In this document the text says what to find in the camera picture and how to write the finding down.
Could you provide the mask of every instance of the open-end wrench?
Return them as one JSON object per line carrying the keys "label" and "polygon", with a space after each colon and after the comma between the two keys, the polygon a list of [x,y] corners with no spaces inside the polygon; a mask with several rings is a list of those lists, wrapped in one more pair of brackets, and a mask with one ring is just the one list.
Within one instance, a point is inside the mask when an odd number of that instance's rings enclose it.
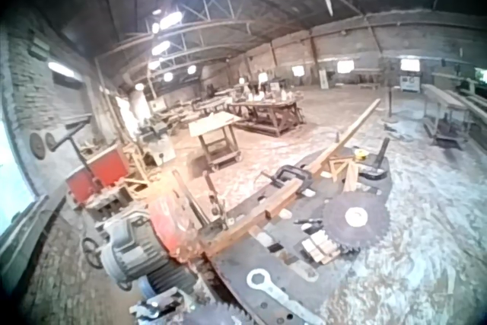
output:
{"label": "open-end wrench", "polygon": [[[253,281],[253,277],[258,275],[261,275],[264,278],[263,282],[259,284]],[[253,289],[264,291],[267,295],[274,298],[279,304],[286,307],[296,316],[299,316],[306,323],[310,325],[325,325],[323,319],[313,314],[297,301],[291,300],[285,292],[272,282],[269,272],[265,269],[251,270],[247,275],[247,284]]]}

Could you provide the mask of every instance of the circular disc on wall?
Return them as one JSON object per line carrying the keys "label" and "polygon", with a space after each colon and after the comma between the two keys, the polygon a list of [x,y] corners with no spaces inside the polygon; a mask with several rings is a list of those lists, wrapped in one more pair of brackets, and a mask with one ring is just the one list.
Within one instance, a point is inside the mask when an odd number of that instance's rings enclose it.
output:
{"label": "circular disc on wall", "polygon": [[54,136],[51,132],[48,132],[46,136],[44,136],[44,139],[46,140],[46,146],[49,149],[49,151],[54,151],[53,148],[56,146],[56,139],[54,139]]}
{"label": "circular disc on wall", "polygon": [[39,160],[43,160],[46,157],[46,146],[44,146],[43,138],[36,132],[32,132],[29,138],[30,150],[33,156]]}

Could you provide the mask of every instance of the sawdust-covered floor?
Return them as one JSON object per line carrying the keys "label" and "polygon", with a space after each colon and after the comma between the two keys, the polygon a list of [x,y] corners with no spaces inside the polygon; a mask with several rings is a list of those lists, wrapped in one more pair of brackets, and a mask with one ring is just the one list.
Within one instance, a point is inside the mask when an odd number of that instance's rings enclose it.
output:
{"label": "sawdust-covered floor", "polygon": [[[386,131],[384,91],[347,87],[304,89],[306,125],[281,138],[236,130],[243,160],[214,173],[229,207],[267,184],[261,170],[273,172],[331,144],[377,97],[383,103],[349,146],[378,151],[384,137],[393,190],[387,206],[392,225],[378,246],[361,252],[321,314],[328,323],[476,323],[487,302],[487,163],[471,143],[463,151],[430,144],[421,118],[419,94],[394,92],[398,123]],[[171,169],[188,180],[193,195],[208,209],[202,149],[187,130],[173,137],[177,158],[161,174],[159,189],[175,182]],[[340,265],[340,261],[330,265]]]}

